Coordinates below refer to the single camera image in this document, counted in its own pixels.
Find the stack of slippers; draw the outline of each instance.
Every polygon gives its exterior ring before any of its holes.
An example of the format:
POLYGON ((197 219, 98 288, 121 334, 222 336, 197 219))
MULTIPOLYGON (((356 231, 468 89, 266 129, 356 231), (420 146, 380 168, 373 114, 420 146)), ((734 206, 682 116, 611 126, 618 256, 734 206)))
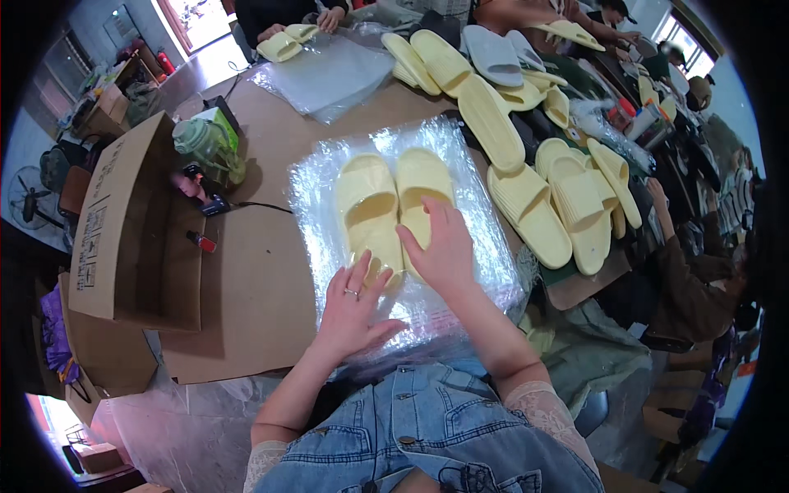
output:
POLYGON ((318 33, 314 24, 291 24, 285 31, 278 32, 271 38, 257 45, 257 53, 274 63, 290 60, 301 51, 301 44, 318 33))
POLYGON ((430 245, 430 217, 424 211, 422 196, 454 205, 447 165, 428 149, 405 150, 398 157, 394 177, 376 153, 355 155, 343 166, 337 179, 338 213, 351 260, 360 258, 365 250, 372 252, 365 286, 388 268, 394 274, 387 282, 387 290, 400 284, 405 271, 423 282, 410 258, 403 255, 395 232, 400 223, 411 230, 422 248, 430 245))

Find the dark jacket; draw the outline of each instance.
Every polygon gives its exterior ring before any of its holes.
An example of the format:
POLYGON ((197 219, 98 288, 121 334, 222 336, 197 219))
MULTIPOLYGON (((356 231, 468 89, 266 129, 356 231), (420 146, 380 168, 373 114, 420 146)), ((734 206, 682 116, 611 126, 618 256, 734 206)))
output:
POLYGON ((720 237, 718 213, 710 213, 702 222, 704 255, 686 260, 676 235, 658 252, 663 285, 647 330, 650 335, 712 341, 726 332, 734 319, 738 297, 709 285, 737 274, 720 237))
MULTIPOLYGON (((327 9, 342 7, 348 12, 345 0, 322 0, 327 9)), ((305 15, 317 12, 315 0, 236 0, 236 17, 244 37, 253 50, 257 35, 274 24, 299 24, 305 15)))

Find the plastic bag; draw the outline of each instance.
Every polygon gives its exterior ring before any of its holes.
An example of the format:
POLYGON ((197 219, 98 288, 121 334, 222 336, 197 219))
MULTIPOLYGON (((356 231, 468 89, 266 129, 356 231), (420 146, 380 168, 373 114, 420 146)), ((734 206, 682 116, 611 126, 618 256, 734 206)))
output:
MULTIPOLYGON (((460 128, 457 122, 439 116, 365 136, 319 142, 312 155, 291 167, 290 207, 301 230, 315 283, 317 327, 326 306, 329 281, 341 266, 351 262, 335 205, 335 182, 340 170, 353 156, 375 152, 394 174, 397 157, 415 147, 435 152, 447 164, 455 204, 474 241, 475 279, 505 312, 523 299, 501 225, 460 128)), ((472 354, 468 334, 438 293, 410 275, 393 294, 384 295, 379 302, 374 321, 390 318, 403 320, 408 328, 382 346, 349 358, 346 363, 354 378, 382 375, 403 362, 450 360, 472 354)))

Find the brown jacket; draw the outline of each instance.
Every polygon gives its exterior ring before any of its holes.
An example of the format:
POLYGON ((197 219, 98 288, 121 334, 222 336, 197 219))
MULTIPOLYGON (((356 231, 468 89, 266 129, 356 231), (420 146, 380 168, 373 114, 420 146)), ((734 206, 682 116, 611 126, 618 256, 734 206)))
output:
POLYGON ((735 266, 724 250, 718 213, 710 213, 702 222, 704 255, 686 260, 676 235, 658 252, 663 287, 649 324, 650 335, 712 341, 731 325, 738 297, 709 283, 735 277, 735 266))

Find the cable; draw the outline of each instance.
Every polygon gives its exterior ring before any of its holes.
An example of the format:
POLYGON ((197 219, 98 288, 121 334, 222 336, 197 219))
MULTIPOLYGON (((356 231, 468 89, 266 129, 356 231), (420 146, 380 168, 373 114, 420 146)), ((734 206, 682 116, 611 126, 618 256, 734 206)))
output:
POLYGON ((250 205, 259 205, 261 207, 269 207, 270 209, 276 209, 277 211, 287 212, 288 214, 293 214, 293 211, 282 208, 278 205, 271 205, 271 204, 262 204, 261 202, 239 202, 238 204, 232 204, 238 208, 247 207, 250 205))

